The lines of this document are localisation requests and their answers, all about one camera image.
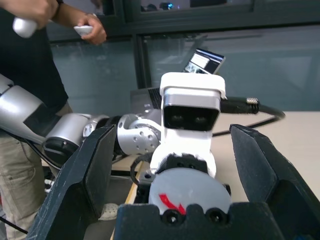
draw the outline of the red marking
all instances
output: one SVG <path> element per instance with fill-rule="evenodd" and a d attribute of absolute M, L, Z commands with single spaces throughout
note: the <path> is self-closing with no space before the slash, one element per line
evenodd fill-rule
<path fill-rule="evenodd" d="M 177 206 L 174 205 L 172 202 L 170 202 L 167 194 L 165 194 L 165 193 L 159 194 L 159 197 L 160 197 L 162 203 L 163 203 L 164 205 L 166 205 L 169 209 L 175 209 L 175 210 L 177 210 L 179 213 L 181 213 L 182 215 L 186 215 L 186 210 L 185 210 L 185 208 L 181 205 L 181 203 L 180 203 L 179 206 L 177 207 Z"/>

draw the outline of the laptop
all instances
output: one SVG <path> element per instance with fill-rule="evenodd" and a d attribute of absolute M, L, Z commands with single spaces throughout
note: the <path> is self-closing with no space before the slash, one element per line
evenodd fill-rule
<path fill-rule="evenodd" d="M 226 57 L 197 48 L 188 61 L 183 73 L 216 74 Z M 130 92 L 131 112 L 135 114 L 148 113 L 152 109 L 161 109 L 159 87 L 137 89 Z"/>

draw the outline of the khaki pants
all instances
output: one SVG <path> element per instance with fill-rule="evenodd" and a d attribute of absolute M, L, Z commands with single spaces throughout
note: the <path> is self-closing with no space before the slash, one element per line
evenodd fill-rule
<path fill-rule="evenodd" d="M 57 115 L 71 112 L 67 103 Z M 0 193 L 6 219 L 28 231 L 46 197 L 44 172 L 40 157 L 8 135 L 0 137 Z M 8 240 L 26 238 L 8 225 L 6 234 Z"/>

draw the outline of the cable connector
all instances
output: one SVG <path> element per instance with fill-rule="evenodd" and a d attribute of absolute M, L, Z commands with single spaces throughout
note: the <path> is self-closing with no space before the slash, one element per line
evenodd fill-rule
<path fill-rule="evenodd" d="M 228 97 L 220 102 L 220 110 L 224 114 L 257 114 L 259 106 L 259 100 L 254 97 Z"/>

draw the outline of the glass window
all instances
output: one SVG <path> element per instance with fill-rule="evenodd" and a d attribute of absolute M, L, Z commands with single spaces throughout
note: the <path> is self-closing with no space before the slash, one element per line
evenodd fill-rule
<path fill-rule="evenodd" d="M 252 0 L 140 0 L 142 12 L 251 4 Z"/>
<path fill-rule="evenodd" d="M 320 111 L 320 26 L 146 37 L 152 84 L 181 72 L 196 48 L 226 57 L 226 93 L 283 111 Z"/>
<path fill-rule="evenodd" d="M 131 41 L 101 46 L 70 42 L 51 48 L 74 112 L 108 116 L 130 112 L 130 91 L 137 89 Z"/>
<path fill-rule="evenodd" d="M 104 16 L 115 14 L 114 0 L 64 0 L 64 2 L 86 13 Z"/>

